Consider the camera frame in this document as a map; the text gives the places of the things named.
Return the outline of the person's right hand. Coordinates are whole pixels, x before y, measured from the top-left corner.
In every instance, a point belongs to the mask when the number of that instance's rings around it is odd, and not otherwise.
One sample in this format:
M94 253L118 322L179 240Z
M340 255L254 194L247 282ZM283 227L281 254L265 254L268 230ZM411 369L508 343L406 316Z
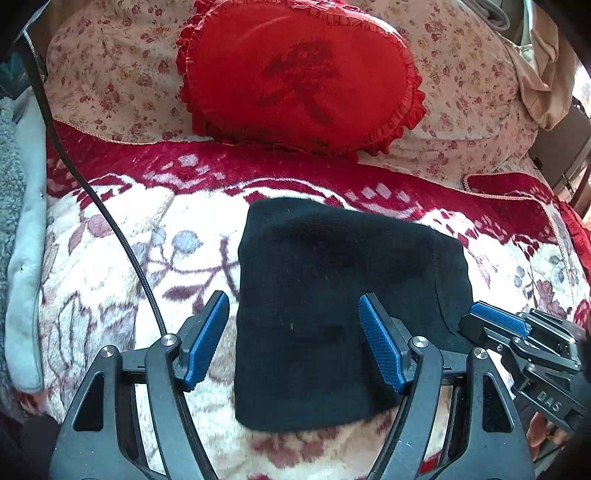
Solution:
M526 438L531 459L535 461L545 441L550 441L556 446L561 446L568 441L569 434L564 430L556 428L545 417L536 412L530 421Z

